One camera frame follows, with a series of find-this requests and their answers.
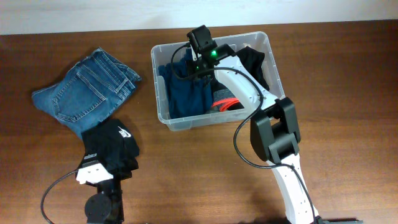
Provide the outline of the clear plastic storage bin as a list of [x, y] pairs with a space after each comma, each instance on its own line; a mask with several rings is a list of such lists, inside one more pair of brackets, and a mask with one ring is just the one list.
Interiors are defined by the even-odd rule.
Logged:
[[[284, 89], [274, 60], [271, 44], [266, 33], [257, 31], [245, 34], [215, 37], [214, 40], [218, 45], [228, 44], [235, 51], [249, 46], [258, 52], [264, 53], [265, 59], [262, 63], [262, 72], [263, 77], [269, 86], [269, 92], [280, 100], [285, 98]], [[160, 75], [159, 67], [170, 63], [172, 54], [182, 45], [182, 42], [156, 45], [150, 52], [159, 121], [166, 124], [171, 131], [181, 131], [199, 126], [238, 121], [248, 117], [249, 113], [245, 109], [208, 113], [175, 119], [170, 117], [169, 97], [167, 95], [165, 80], [163, 76]]]

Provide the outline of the dark blue shirt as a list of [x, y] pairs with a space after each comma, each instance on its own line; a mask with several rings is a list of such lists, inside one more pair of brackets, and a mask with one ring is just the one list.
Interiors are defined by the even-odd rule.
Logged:
[[171, 69], [171, 63], [158, 67], [163, 77], [172, 119], [205, 114], [213, 104], [210, 79], [179, 80]]

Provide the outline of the black garment with red trim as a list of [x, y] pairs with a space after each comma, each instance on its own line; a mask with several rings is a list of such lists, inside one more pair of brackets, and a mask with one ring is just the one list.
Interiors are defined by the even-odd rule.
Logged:
[[[242, 65], [251, 74], [251, 76], [266, 90], [270, 90], [262, 71], [262, 63], [265, 59], [265, 53], [247, 46], [237, 51], [236, 55], [239, 57]], [[211, 92], [213, 95], [211, 110], [224, 112], [244, 108], [239, 100], [216, 79], [212, 79], [211, 81]]]

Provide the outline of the black Nike garment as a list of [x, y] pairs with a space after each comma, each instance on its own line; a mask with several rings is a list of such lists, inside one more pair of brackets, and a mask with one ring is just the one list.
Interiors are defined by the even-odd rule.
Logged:
[[99, 162], [120, 179], [132, 177], [139, 168], [136, 157], [140, 150], [130, 130], [118, 119], [107, 119], [81, 134], [85, 155], [80, 166]]

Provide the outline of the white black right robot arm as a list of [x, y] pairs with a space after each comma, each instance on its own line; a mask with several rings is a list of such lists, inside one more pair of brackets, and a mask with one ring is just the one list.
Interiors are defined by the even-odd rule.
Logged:
[[244, 67], [227, 44], [218, 45], [206, 26], [187, 34], [197, 59], [193, 77], [212, 76], [236, 96], [249, 116], [250, 142], [263, 165], [242, 158], [250, 166], [272, 170], [290, 223], [319, 223], [318, 212], [309, 196], [300, 167], [301, 140], [295, 105], [266, 90]]

